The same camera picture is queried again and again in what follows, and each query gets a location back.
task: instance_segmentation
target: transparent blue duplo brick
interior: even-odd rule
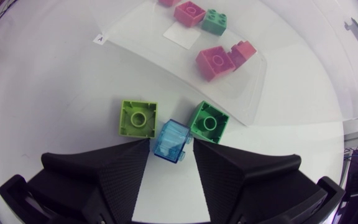
[[[182,161],[185,157],[183,147],[190,143],[192,137],[188,127],[171,119],[162,127],[154,154],[173,163]]]

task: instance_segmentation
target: mint green duplo brick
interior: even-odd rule
[[[157,103],[123,100],[119,134],[135,138],[155,138]]]
[[[227,114],[202,101],[194,110],[187,126],[194,137],[218,144],[228,121]]]
[[[215,9],[208,9],[201,28],[212,34],[222,35],[226,30],[226,24],[227,17],[225,14],[217,13]]]

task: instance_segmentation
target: white paper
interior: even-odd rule
[[[98,35],[96,36],[96,38],[93,40],[93,42],[94,42],[94,43],[97,43],[97,44],[100,44],[100,45],[103,45],[106,40],[107,40],[107,37],[105,37],[105,36],[102,35],[102,34],[98,34]]]
[[[163,34],[164,37],[186,48],[187,50],[191,49],[191,46],[193,46],[200,35],[201,33],[198,30],[185,27],[179,22],[174,23]]]

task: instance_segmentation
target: dark green duplo brick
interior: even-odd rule
[[[212,34],[222,35],[226,30],[227,17],[219,14],[215,9],[208,9],[203,21],[202,29]]]
[[[228,121],[227,114],[202,101],[191,115],[187,126],[194,137],[217,144]]]

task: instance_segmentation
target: red duplo brick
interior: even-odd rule
[[[176,5],[178,2],[180,2],[181,0],[158,0],[161,4],[163,4],[164,6],[168,6],[171,7],[173,5]]]
[[[236,70],[256,53],[256,49],[248,41],[240,41],[231,48],[228,56],[236,66]]]
[[[236,69],[222,46],[200,51],[196,62],[207,81],[227,75]]]
[[[187,27],[195,26],[204,19],[206,11],[191,1],[185,2],[175,8],[173,16]]]

